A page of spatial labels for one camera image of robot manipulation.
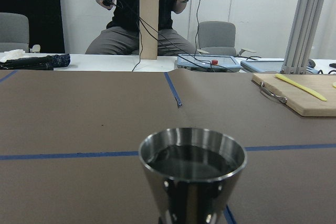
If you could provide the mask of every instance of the white wall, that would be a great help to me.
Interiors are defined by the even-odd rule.
[[[191,0],[187,9],[173,14],[173,28],[189,41],[195,41],[196,11],[200,0]],[[201,0],[198,21],[222,20],[236,25],[236,49],[251,48],[267,58],[283,58],[297,0]],[[82,54],[92,40],[105,29],[113,13],[94,0],[61,0],[65,49]],[[336,0],[325,0],[315,37],[312,58],[334,58],[336,39],[334,13]]]

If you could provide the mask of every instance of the yellow spatula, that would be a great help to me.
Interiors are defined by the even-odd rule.
[[[324,101],[324,102],[327,101],[327,99],[323,95],[321,95],[320,93],[316,92],[315,90],[312,90],[312,89],[307,88],[307,87],[305,87],[305,86],[303,86],[301,84],[298,84],[297,82],[289,79],[288,77],[286,77],[286,76],[284,76],[284,75],[282,75],[280,73],[276,73],[275,77],[278,78],[278,79],[280,79],[280,80],[282,80],[282,81],[285,81],[285,82],[287,82],[289,84],[292,84],[295,87],[298,87],[299,89],[305,90],[305,92],[310,93],[311,95],[315,96],[316,98],[320,99],[321,101]]]

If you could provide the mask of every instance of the stainless steel cup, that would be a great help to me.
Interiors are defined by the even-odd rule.
[[[196,128],[148,136],[139,157],[164,224],[217,223],[247,163],[233,138]]]

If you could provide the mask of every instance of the wooden cutting board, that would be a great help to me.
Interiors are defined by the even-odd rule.
[[[272,93],[287,97],[287,106],[302,116],[336,116],[336,74],[285,74],[291,80],[313,89],[323,95],[327,101],[323,102],[311,94],[275,77],[275,74],[255,73],[252,81]]]

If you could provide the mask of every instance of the office chair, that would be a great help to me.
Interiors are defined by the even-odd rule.
[[[243,52],[256,52],[242,48],[239,52],[235,48],[236,26],[230,22],[205,21],[200,22],[198,30],[198,51],[202,54],[241,56]]]
[[[0,52],[22,49],[40,52],[40,45],[29,48],[29,22],[22,14],[0,13]]]

